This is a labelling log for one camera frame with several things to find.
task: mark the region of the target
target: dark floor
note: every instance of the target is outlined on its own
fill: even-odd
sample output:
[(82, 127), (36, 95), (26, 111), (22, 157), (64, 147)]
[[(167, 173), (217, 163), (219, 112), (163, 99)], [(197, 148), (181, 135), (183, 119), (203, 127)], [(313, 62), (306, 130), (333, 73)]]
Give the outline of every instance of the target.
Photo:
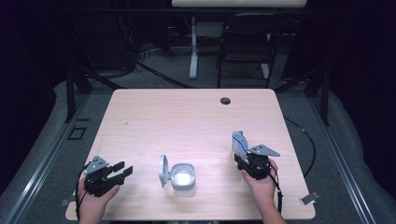
[[(289, 46), (284, 45), (279, 50), (271, 89), (283, 83), (281, 74), (288, 49)], [(189, 79), (191, 52), (176, 54), (172, 51), (154, 49), (150, 55), (147, 55), (143, 64), (197, 88), (216, 88), (216, 47), (203, 44), (199, 52), (198, 78), (195, 80)], [(251, 66), (237, 68), (239, 70), (236, 74), (252, 71), (254, 76), (262, 75), (261, 70), (251, 70)], [(229, 75), (232, 75), (230, 73), (232, 71), (235, 71), (235, 67), (225, 68), (225, 73)], [(106, 72), (102, 75), (111, 76), (111, 73)], [(175, 88), (172, 83), (154, 76), (139, 66), (127, 76), (110, 80), (131, 89)], [(74, 223), (65, 219), (66, 207), (60, 206), (60, 202), (69, 199), (73, 194), (76, 174), (87, 159), (111, 97), (111, 90), (102, 83), (92, 79), (91, 84), (92, 94), (81, 95), (77, 91), (77, 114), (69, 124), (64, 123), (67, 113), (65, 83), (55, 88), (57, 103), (49, 121), (20, 171), (1, 196), (0, 222)], [(236, 84), (237, 88), (262, 88), (264, 82), (238, 79)], [(235, 83), (227, 80), (223, 88), (235, 88)], [(316, 190), (321, 197), (315, 204), (317, 215), (312, 220), (289, 220), (289, 223), (373, 223), (374, 220), (376, 223), (391, 223), (396, 220), (396, 215), (393, 213), (396, 211), (395, 202), (375, 183), (370, 170), (362, 160), (359, 136), (342, 104), (335, 95), (331, 94), (329, 102), (331, 125), (324, 127), (318, 118), (318, 99), (306, 98), (303, 89), (304, 83), (300, 83), (286, 92), (279, 93), (277, 97), (284, 116), (304, 128), (315, 143), (317, 149), (315, 163), (305, 181), (308, 189)], [(299, 127), (291, 122), (285, 122), (304, 172), (313, 159), (313, 145)], [(86, 128), (81, 140), (67, 140), (74, 126)], [(344, 156), (341, 159), (345, 159), (347, 170), (345, 166), (340, 166), (340, 158), (334, 153), (333, 139), (336, 141), (337, 150), (340, 150)], [(40, 169), (48, 172), (39, 173)], [(357, 192), (350, 187), (355, 185), (350, 185), (345, 178), (345, 173), (349, 174), (349, 172), (356, 178), (360, 191)], [(29, 187), (29, 182), (37, 177), (42, 182), (37, 182), (36, 190), (29, 191), (26, 187)], [(364, 202), (367, 202), (368, 213), (362, 212), (359, 209), (360, 205), (356, 204), (353, 195), (356, 192), (361, 194)]]

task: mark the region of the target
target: gray carpet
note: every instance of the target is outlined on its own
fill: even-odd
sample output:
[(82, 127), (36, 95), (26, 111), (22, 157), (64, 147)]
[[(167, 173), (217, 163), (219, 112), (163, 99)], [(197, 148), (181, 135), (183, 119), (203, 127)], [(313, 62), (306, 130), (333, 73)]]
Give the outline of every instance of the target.
[[(200, 47), (198, 78), (195, 80), (189, 79), (189, 53), (178, 55), (154, 50), (150, 52), (144, 64), (197, 88), (216, 88), (217, 70), (215, 69), (216, 55), (214, 52), (210, 46)], [(282, 64), (287, 58), (287, 52), (288, 48), (280, 50), (271, 88), (281, 84), (280, 74)], [(252, 73), (254, 73), (252, 76), (256, 77), (262, 75), (260, 70), (253, 70)], [(174, 85), (152, 75), (139, 66), (128, 76), (111, 80), (123, 87), (133, 89), (175, 88)], [(87, 159), (111, 97), (111, 90), (108, 87), (96, 80), (91, 80), (91, 83), (94, 88), (92, 94), (83, 96), (77, 91), (78, 100), (85, 102), (85, 104), (78, 107), (75, 119), (69, 125), (64, 124), (67, 111), (65, 83), (60, 84), (55, 89), (58, 95), (57, 104), (47, 125), (38, 137), (25, 163), (1, 196), (1, 223), (6, 222), (35, 169), (48, 151), (53, 149), (58, 136), (65, 129), (68, 132), (61, 136), (63, 141), (59, 145), (59, 154), (56, 155), (56, 161), (49, 174), (45, 176), (45, 182), (40, 186), (37, 195), (33, 196), (33, 202), (29, 204), (27, 212), (23, 214), (21, 223), (72, 223), (64, 217), (66, 207), (60, 206), (60, 202), (63, 199), (69, 199), (74, 191), (76, 175)], [(262, 88), (263, 86), (261, 81), (255, 81), (251, 84), (238, 80), (236, 83), (238, 84), (236, 85), (237, 88)], [(312, 220), (290, 220), (289, 223), (361, 223), (344, 181), (334, 164), (329, 141), (321, 130), (319, 121), (315, 118), (315, 108), (309, 104), (310, 99), (306, 99), (301, 92), (303, 86), (302, 84), (286, 93), (280, 93), (277, 97), (284, 116), (303, 127), (315, 142), (317, 148), (316, 161), (305, 180), (308, 189), (310, 191), (316, 190), (321, 197), (317, 199), (315, 204), (317, 215)], [(230, 83), (224, 83), (223, 88), (235, 88), (235, 84), (230, 80)], [(353, 123), (342, 104), (332, 94), (329, 119), (334, 137), (346, 157), (351, 172), (361, 187), (362, 194), (367, 199), (376, 222), (391, 223), (392, 220), (396, 220), (396, 202), (373, 180), (370, 170), (362, 160), (361, 143)], [(305, 172), (313, 158), (312, 144), (299, 128), (288, 121), (286, 123), (302, 171)], [(67, 140), (71, 133), (70, 129), (73, 127), (85, 130), (80, 140)]]

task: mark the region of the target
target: chair leg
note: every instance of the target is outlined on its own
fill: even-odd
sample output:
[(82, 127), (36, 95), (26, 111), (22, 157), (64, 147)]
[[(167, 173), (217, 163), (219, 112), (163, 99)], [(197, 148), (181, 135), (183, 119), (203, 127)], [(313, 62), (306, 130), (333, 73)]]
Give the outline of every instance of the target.
[(273, 67), (274, 67), (274, 61), (272, 61), (271, 64), (270, 64), (270, 69), (268, 71), (267, 82), (265, 83), (265, 89), (268, 89), (268, 87), (270, 86), (270, 80), (271, 80)]
[(220, 80), (221, 80), (221, 59), (219, 60), (219, 65), (218, 65), (218, 89), (220, 88)]

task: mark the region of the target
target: small black hole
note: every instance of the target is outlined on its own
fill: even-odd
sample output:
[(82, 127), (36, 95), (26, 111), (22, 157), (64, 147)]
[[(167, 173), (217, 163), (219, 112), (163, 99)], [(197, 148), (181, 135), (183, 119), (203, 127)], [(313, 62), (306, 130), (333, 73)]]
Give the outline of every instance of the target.
[(220, 102), (222, 105), (229, 105), (231, 103), (231, 100), (228, 97), (223, 97), (220, 99)]

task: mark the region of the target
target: metal bar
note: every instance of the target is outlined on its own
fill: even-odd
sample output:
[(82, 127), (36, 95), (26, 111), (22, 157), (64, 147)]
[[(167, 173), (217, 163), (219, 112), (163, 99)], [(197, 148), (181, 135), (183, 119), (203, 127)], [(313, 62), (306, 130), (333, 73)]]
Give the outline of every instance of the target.
[(332, 135), (332, 130), (330, 129), (330, 127), (326, 126), (323, 123), (321, 115), (319, 114), (318, 102), (311, 97), (307, 99), (308, 99), (308, 103), (313, 108), (315, 117), (322, 131), (326, 134), (326, 137), (329, 140), (329, 143), (332, 148), (331, 153), (334, 158), (334, 162), (337, 166), (341, 178), (344, 181), (346, 190), (348, 191), (349, 196), (353, 204), (355, 205), (356, 211), (358, 212), (358, 215), (361, 218), (361, 223), (368, 223), (368, 224), (376, 223), (369, 209), (368, 204), (364, 200), (364, 197), (361, 193), (361, 189), (359, 188), (358, 183), (355, 181), (353, 174), (350, 172), (349, 167), (347, 165), (347, 161), (345, 160), (340, 147), (338, 146), (334, 136)]
[(22, 223), (26, 213), (28, 212), (30, 206), (32, 205), (35, 196), (40, 191), (41, 186), (44, 184), (50, 170), (55, 163), (58, 155), (61, 152), (62, 145), (64, 142), (64, 137), (67, 136), (76, 122), (78, 113), (81, 111), (82, 107), (87, 103), (89, 95), (83, 94), (81, 99), (77, 103), (76, 115), (72, 118), (70, 123), (66, 123), (60, 133), (58, 134), (52, 149), (44, 156), (43, 160), (38, 165), (35, 173), (32, 175), (29, 183), (26, 185), (21, 197), (15, 203), (10, 214), (7, 217), (6, 223)]
[(195, 8), (49, 8), (53, 15), (62, 14), (107, 14), (107, 15), (134, 15), (134, 16), (218, 16), (233, 15), (240, 12), (281, 13), (290, 16), (300, 16), (315, 19), (340, 19), (340, 16), (348, 15), (345, 11), (308, 11), (304, 8), (288, 7), (195, 7)]

